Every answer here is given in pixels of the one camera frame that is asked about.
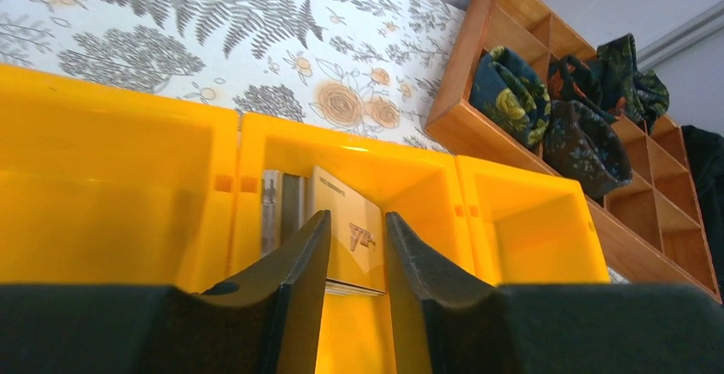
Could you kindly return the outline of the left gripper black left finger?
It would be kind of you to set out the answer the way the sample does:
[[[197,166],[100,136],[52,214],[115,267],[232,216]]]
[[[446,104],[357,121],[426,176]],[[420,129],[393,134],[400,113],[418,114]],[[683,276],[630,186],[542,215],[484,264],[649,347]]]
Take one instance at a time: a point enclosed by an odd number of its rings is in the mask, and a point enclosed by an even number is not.
[[[312,373],[331,214],[200,294],[171,285],[5,284],[4,373]]]

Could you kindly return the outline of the gold VIP credit card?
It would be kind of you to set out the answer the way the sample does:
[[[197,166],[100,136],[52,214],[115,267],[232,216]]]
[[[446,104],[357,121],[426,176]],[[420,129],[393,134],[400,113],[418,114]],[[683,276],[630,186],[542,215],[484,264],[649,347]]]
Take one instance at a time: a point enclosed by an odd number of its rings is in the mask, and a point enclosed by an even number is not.
[[[330,212],[331,238],[325,291],[336,295],[384,295],[381,209],[322,167],[307,181],[311,214]]]

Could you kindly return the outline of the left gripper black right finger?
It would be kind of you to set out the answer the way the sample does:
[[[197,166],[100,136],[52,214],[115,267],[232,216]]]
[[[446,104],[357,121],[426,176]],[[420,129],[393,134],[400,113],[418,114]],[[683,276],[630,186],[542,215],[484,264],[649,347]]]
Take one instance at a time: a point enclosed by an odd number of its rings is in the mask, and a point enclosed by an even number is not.
[[[493,286],[385,216],[400,373],[720,373],[723,308],[683,284]]]

